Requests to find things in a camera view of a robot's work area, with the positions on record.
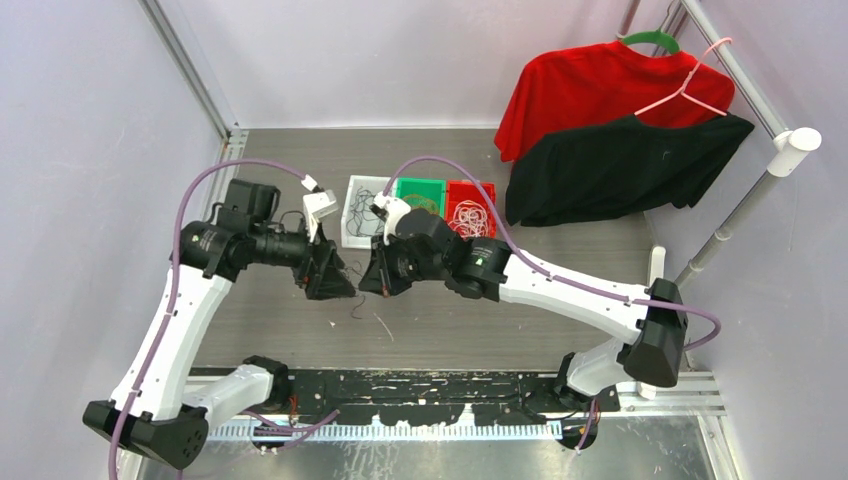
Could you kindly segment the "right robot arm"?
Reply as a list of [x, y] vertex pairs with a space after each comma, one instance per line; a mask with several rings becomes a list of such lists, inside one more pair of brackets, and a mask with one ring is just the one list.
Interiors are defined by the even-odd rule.
[[554, 389], [567, 410], [628, 380], [659, 388], [678, 383], [688, 318], [667, 280], [645, 287], [588, 276], [502, 240], [463, 238], [442, 218], [413, 210], [373, 236], [359, 288], [391, 297], [418, 281], [439, 281], [463, 298], [533, 306], [609, 334], [601, 345], [564, 357]]

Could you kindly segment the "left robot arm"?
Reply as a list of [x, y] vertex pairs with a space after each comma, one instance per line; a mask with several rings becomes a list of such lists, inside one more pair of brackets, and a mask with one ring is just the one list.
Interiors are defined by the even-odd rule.
[[230, 182], [208, 219], [180, 230], [176, 262], [141, 349], [111, 396], [87, 405], [86, 426], [122, 450], [184, 470], [210, 432], [232, 417], [246, 410], [277, 413], [290, 405], [288, 367], [259, 355], [195, 393], [186, 384], [215, 312], [250, 265], [289, 268], [310, 300], [355, 295], [322, 227], [338, 208], [336, 197], [312, 180], [305, 185], [295, 230], [274, 220], [277, 187], [243, 180]]

